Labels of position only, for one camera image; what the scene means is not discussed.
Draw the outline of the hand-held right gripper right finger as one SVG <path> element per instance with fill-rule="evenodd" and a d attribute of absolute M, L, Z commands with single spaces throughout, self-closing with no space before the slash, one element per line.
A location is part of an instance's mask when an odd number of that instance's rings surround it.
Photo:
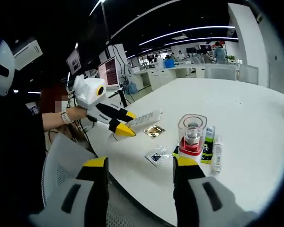
<path fill-rule="evenodd" d="M 235 195 L 214 177 L 206 177 L 196 161 L 173 158 L 173 198 L 179 227 L 247 227 L 256 218 L 244 211 Z"/>

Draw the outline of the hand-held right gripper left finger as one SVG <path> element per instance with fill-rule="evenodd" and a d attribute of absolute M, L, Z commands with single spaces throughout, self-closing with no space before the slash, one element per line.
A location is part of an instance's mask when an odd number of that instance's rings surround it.
<path fill-rule="evenodd" d="M 108 200 L 108 158 L 90 159 L 75 178 L 52 191 L 45 208 L 29 221 L 35 227 L 104 227 Z"/>

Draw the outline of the person's left hand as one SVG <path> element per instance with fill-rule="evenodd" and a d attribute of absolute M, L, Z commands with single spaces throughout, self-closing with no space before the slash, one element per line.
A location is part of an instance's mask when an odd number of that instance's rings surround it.
<path fill-rule="evenodd" d="M 75 106 L 71 107 L 70 110 L 68 110 L 68 115 L 71 120 L 75 121 L 86 118 L 87 112 L 88 111 L 86 109 L 80 106 Z"/>

